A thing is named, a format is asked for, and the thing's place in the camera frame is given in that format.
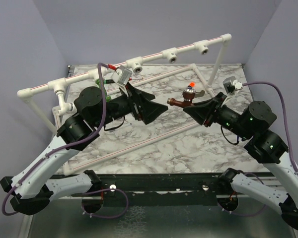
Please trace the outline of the brown plastic faucet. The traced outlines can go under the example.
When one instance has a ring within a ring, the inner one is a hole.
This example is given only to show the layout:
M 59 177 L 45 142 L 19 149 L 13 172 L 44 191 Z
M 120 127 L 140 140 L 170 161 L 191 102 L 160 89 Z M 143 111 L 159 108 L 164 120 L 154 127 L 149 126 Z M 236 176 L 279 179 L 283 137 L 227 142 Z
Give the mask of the brown plastic faucet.
M 167 103 L 170 106 L 177 106 L 177 107 L 181 107 L 181 108 L 192 106 L 193 105 L 192 101 L 195 98 L 195 94 L 196 94 L 195 89 L 188 88 L 188 86 L 187 86 L 182 92 L 183 101 L 178 101 L 174 98 L 169 98 L 169 99 L 167 99 Z

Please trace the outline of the white PVC pipe frame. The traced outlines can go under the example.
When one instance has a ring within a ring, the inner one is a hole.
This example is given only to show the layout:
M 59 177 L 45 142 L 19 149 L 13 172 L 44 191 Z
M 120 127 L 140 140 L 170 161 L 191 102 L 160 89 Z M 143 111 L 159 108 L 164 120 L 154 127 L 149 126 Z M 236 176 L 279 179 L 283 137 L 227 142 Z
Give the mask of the white PVC pipe frame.
M 157 75 L 152 75 L 148 78 L 144 78 L 143 80 L 137 80 L 136 82 L 132 82 L 131 84 L 135 88 L 138 88 L 139 86 L 142 86 L 142 85 L 148 85 L 149 88 L 153 90 L 157 88 L 159 80 L 164 80 L 166 78 L 170 78 L 178 74 L 183 74 L 187 71 L 192 71 L 199 78 L 200 84 L 203 86 L 204 90 L 206 90 L 207 94 L 211 96 L 215 94 L 212 88 L 212 84 L 230 42 L 231 42 L 231 34 L 224 34 L 210 40 L 202 40 L 186 46 L 163 50 L 160 53 L 155 53 L 144 57 L 132 58 L 125 62 L 113 65 L 108 69 L 103 69 L 102 74 L 112 75 L 114 70 L 121 65 L 130 69 L 134 74 L 140 74 L 143 69 L 142 66 L 144 63 L 151 62 L 154 60 L 160 60 L 160 59 L 166 59 L 170 63 L 174 63 L 177 60 L 178 54 L 197 50 L 200 52 L 200 54 L 205 55 L 209 51 L 209 46 L 215 45 L 215 44 L 221 44 L 222 46 L 220 48 L 220 52 L 216 59 L 216 63 L 213 67 L 211 76 L 208 80 L 206 80 L 203 77 L 201 72 L 198 70 L 198 67 L 192 63 L 181 68 L 176 68 L 175 70 L 172 70 L 172 71 L 164 72 Z M 17 92 L 17 96 L 25 104 L 29 106 L 29 108 L 43 121 L 43 123 L 52 132 L 52 134 L 55 135 L 58 127 L 61 125 L 60 118 L 62 116 L 57 115 L 57 110 L 60 108 L 59 105 L 52 110 L 55 118 L 55 123 L 52 123 L 45 116 L 42 110 L 36 105 L 36 103 L 33 100 L 33 97 L 37 94 L 47 92 L 47 91 L 53 91 L 55 94 L 57 91 L 63 91 L 64 93 L 66 93 L 65 90 L 68 87 L 70 87 L 72 84 L 81 83 L 86 80 L 94 80 L 96 79 L 97 75 L 98 75 L 98 70 L 91 69 L 88 72 L 83 74 L 74 75 L 68 78 L 60 78 L 60 79 L 52 80 L 46 84 L 33 87 L 33 88 L 21 89 Z M 131 118 L 132 118 L 131 115 L 127 116 L 127 123 L 131 123 Z M 143 126 L 141 126 L 140 123 L 137 122 L 135 124 L 132 124 L 129 127 L 113 132 L 114 135 L 117 136 L 117 138 L 114 138 L 109 134 L 106 135 L 106 137 L 108 138 L 108 140 L 113 141 L 115 145 L 118 146 L 119 149 L 121 149 L 123 145 L 125 146 L 135 145 L 136 148 L 140 148 L 141 143 L 144 143 L 145 145 L 150 144 L 150 139 L 152 139 L 152 135 L 153 135 L 152 127 L 150 127 L 149 129 L 146 129 L 144 133 L 141 133 L 141 129 L 143 129 Z

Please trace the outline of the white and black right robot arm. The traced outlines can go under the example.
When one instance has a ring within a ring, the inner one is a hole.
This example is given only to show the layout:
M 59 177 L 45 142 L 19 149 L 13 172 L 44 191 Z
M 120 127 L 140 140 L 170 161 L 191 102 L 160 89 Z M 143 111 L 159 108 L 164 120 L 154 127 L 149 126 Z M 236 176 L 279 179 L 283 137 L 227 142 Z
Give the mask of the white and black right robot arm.
M 258 163 L 267 168 L 281 183 L 279 191 L 253 181 L 242 172 L 227 169 L 218 182 L 224 194 L 243 193 L 274 209 L 292 228 L 298 230 L 298 166 L 290 159 L 290 149 L 269 127 L 277 116 L 261 101 L 251 102 L 239 114 L 223 105 L 226 96 L 218 93 L 212 99 L 194 103 L 183 109 L 198 124 L 205 127 L 217 123 L 247 140 L 244 149 Z

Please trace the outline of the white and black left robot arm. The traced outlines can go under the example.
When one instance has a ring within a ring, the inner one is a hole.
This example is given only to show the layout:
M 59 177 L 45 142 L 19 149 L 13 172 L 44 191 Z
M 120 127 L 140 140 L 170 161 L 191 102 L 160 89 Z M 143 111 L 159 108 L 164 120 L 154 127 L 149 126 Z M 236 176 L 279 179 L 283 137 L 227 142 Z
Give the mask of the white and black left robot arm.
M 84 193 L 93 196 L 99 192 L 102 182 L 92 170 L 73 177 L 51 177 L 114 120 L 132 114 L 136 120 L 149 124 L 167 111 L 166 105 L 154 102 L 153 94 L 131 84 L 126 88 L 126 94 L 110 102 L 106 101 L 104 88 L 90 86 L 81 91 L 74 101 L 77 112 L 58 129 L 47 148 L 18 175 L 0 180 L 7 193 L 1 208 L 4 215 L 34 215 L 58 198 Z

